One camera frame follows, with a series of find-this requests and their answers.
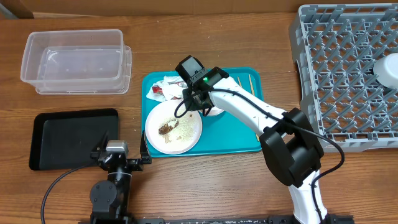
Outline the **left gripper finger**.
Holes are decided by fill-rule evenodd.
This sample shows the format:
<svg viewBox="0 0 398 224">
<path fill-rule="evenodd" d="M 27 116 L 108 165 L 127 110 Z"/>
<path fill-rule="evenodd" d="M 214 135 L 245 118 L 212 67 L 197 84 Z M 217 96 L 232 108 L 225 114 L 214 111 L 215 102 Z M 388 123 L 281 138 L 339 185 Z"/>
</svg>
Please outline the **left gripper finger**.
<svg viewBox="0 0 398 224">
<path fill-rule="evenodd" d="M 141 132 L 140 155 L 141 159 L 150 159 L 145 131 Z"/>
<path fill-rule="evenodd" d="M 107 143 L 109 141 L 109 132 L 106 131 L 96 146 L 93 148 L 93 152 L 102 152 L 106 149 Z"/>
</svg>

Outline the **small pink plate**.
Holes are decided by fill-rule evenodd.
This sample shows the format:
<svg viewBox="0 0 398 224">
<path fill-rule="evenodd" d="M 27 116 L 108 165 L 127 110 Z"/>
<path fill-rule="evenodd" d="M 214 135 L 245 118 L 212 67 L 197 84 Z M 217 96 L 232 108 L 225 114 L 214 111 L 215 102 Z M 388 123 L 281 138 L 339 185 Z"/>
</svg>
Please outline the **small pink plate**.
<svg viewBox="0 0 398 224">
<path fill-rule="evenodd" d="M 203 111 L 203 114 L 204 114 L 205 116 L 217 116 L 217 115 L 221 114 L 223 111 L 224 111 L 224 110 L 219 109 L 219 108 L 217 108 L 217 107 L 212 107 L 212 108 L 206 108 L 206 109 Z"/>
</svg>

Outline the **grey ceramic bowl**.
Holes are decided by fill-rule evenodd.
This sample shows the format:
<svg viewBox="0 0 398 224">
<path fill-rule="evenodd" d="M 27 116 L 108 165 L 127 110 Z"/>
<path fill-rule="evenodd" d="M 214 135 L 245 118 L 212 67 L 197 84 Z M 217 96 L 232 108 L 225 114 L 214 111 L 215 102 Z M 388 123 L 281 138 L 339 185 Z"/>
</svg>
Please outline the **grey ceramic bowl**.
<svg viewBox="0 0 398 224">
<path fill-rule="evenodd" d="M 398 53 L 389 54 L 374 64 L 376 80 L 387 88 L 398 87 Z"/>
</svg>

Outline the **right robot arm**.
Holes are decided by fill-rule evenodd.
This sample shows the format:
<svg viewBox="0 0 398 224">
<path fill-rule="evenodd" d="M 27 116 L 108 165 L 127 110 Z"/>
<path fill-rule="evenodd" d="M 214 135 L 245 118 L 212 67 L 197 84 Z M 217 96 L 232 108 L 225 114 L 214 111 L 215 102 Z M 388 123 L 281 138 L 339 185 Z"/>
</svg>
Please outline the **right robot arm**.
<svg viewBox="0 0 398 224">
<path fill-rule="evenodd" d="M 246 91 L 224 70 L 177 69 L 187 83 L 188 110 L 217 107 L 252 129 L 271 173 L 289 188 L 297 223 L 325 223 L 327 210 L 318 181 L 324 152 L 304 113 L 275 108 Z"/>
</svg>

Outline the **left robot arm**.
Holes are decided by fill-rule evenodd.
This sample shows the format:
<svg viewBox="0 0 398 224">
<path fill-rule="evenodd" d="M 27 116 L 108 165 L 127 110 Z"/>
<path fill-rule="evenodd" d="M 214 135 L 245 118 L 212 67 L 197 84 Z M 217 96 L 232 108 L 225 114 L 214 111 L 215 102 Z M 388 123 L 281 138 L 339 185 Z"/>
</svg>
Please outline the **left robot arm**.
<svg viewBox="0 0 398 224">
<path fill-rule="evenodd" d="M 140 158 L 128 158 L 127 142 L 110 140 L 108 133 L 104 133 L 91 150 L 90 157 L 108 175 L 106 180 L 95 183 L 91 188 L 93 209 L 90 223 L 136 223 L 128 212 L 132 173 L 142 171 L 144 165 L 152 163 L 145 132 L 141 134 L 139 150 Z"/>
</svg>

